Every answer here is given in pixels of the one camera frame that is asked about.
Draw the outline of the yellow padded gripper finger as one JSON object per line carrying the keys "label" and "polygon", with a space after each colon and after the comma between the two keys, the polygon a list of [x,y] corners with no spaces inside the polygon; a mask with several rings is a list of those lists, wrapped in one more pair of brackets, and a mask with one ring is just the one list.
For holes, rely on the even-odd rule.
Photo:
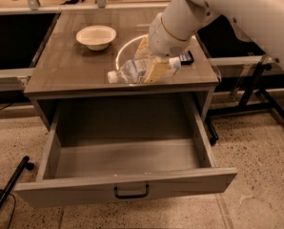
{"label": "yellow padded gripper finger", "polygon": [[134,59],[143,59],[152,56],[152,50],[149,45],[149,39],[147,36],[144,36],[141,39],[141,42],[134,54]]}
{"label": "yellow padded gripper finger", "polygon": [[167,71],[169,65],[170,63],[167,58],[153,58],[151,68],[149,69],[144,79],[144,82],[149,84],[158,81],[162,77],[162,75]]}

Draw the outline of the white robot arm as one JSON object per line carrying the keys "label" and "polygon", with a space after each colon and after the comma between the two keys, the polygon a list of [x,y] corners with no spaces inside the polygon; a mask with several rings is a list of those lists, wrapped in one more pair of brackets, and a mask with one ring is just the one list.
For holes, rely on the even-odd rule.
{"label": "white robot arm", "polygon": [[176,57],[220,15],[237,37],[253,41],[284,71],[284,0],[172,0],[152,21],[137,56]]}

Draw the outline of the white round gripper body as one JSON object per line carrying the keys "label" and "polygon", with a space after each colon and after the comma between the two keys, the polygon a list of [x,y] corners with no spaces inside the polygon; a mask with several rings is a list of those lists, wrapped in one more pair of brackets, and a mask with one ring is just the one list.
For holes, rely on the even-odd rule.
{"label": "white round gripper body", "polygon": [[171,35],[164,27],[162,12],[160,12],[150,25],[148,41],[154,55],[160,57],[177,57],[190,45],[191,38],[180,40]]}

